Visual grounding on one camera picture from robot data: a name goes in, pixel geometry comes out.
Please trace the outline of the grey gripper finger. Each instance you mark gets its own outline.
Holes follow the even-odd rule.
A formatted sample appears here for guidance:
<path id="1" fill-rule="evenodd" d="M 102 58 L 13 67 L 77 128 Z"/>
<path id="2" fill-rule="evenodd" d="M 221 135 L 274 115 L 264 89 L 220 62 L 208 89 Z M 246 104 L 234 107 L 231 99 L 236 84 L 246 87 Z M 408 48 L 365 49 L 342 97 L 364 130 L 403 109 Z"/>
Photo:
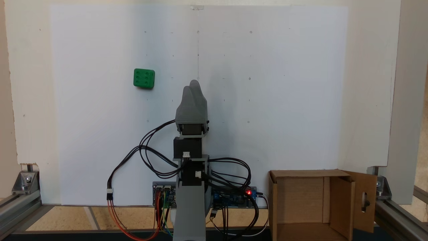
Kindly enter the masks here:
<path id="1" fill-rule="evenodd" d="M 194 104 L 194 110 L 198 113 L 198 117 L 203 118 L 205 122 L 208 121 L 208 107 L 207 100 L 202 93 L 199 81 L 191 80 L 189 87 L 192 94 L 192 103 Z"/>
<path id="2" fill-rule="evenodd" d="M 175 121 L 186 122 L 191 119 L 194 114 L 194 95 L 190 86 L 183 88 L 182 100 L 176 110 Z"/>

